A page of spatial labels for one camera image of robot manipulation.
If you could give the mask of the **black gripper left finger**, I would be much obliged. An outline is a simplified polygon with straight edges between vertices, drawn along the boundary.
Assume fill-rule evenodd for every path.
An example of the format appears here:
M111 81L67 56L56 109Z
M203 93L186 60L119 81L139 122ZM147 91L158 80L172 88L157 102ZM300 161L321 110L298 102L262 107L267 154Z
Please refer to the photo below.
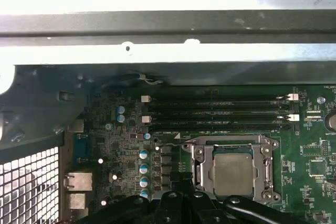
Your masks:
M180 223L184 182L184 172L171 172L169 190L160 191L152 200L132 195L76 223Z

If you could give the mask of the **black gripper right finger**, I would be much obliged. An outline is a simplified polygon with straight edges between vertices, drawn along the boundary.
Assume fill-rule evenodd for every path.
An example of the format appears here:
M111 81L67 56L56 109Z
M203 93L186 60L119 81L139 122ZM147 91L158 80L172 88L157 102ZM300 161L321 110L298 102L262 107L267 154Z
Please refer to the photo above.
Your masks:
M183 196L190 209L191 223L335 223L335 215L328 216L323 211L310 210L296 216L245 196L218 199L198 189L190 172L183 173Z

